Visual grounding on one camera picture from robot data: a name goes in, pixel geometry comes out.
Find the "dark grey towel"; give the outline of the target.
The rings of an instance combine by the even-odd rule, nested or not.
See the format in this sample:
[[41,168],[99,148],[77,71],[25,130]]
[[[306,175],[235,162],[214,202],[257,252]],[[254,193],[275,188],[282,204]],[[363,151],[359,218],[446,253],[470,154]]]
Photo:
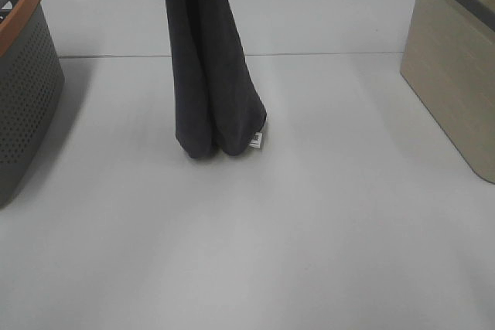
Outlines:
[[194,159],[241,155],[267,111],[246,63],[229,0],[166,0],[176,139]]

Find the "beige bin grey rim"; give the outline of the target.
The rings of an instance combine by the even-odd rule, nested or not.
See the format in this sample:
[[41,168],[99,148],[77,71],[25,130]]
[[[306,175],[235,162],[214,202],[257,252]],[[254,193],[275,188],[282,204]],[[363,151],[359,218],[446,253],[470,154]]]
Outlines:
[[467,165],[494,181],[494,0],[415,0],[401,75]]

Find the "grey perforated basket orange rim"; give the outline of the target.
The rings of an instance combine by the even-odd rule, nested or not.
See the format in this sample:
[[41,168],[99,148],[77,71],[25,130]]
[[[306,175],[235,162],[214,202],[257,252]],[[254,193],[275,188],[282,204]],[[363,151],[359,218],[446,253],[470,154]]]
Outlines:
[[1,0],[1,204],[15,197],[56,112],[65,76],[41,0]]

